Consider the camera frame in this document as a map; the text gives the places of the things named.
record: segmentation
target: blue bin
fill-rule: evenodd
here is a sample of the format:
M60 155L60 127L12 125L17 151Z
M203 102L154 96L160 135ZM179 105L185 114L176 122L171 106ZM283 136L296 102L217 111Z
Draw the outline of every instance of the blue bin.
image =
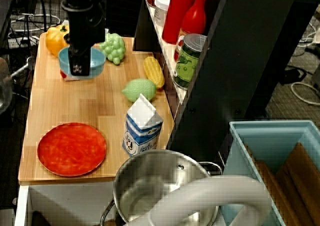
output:
M231 150L223 174L237 174L254 178L263 183L258 170L244 144L248 145L255 160L264 161L272 173L280 166L300 142L320 170L320 132L311 121L254 121L231 122L233 136ZM221 206L226 225L237 215L242 205ZM263 226L286 226L272 201L272 210Z

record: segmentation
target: orange plate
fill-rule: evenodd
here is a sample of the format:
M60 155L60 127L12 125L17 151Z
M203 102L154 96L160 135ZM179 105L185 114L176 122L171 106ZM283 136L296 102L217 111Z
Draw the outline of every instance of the orange plate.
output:
M106 141L93 127L66 123L50 130L40 141L37 156L50 172L79 176L97 168L106 156Z

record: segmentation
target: jar lid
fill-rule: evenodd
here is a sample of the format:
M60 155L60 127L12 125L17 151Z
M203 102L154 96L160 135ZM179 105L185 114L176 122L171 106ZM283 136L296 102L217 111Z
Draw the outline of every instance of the jar lid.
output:
M183 43L189 49L195 52L201 52L207 37L199 34L187 34L183 38Z
M170 0L154 0L154 4L159 9L167 11L170 4Z

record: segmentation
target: lime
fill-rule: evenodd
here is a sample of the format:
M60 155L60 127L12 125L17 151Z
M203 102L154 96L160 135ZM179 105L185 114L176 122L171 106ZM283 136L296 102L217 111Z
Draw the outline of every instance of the lime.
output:
M148 79L138 78L129 81L121 92L132 102L139 98L140 93L150 101L156 93L156 85Z

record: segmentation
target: red ketchup bottle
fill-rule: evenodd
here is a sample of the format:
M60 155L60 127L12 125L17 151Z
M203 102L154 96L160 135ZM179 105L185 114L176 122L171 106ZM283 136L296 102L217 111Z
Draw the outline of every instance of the red ketchup bottle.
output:
M177 42L182 20L194 1L195 0L170 0L162 32L162 39L164 41L170 44Z
M205 2L206 0L195 0L194 5L184 16L174 52L175 61L177 61L179 57L185 35L191 33L202 34L204 32L206 27Z

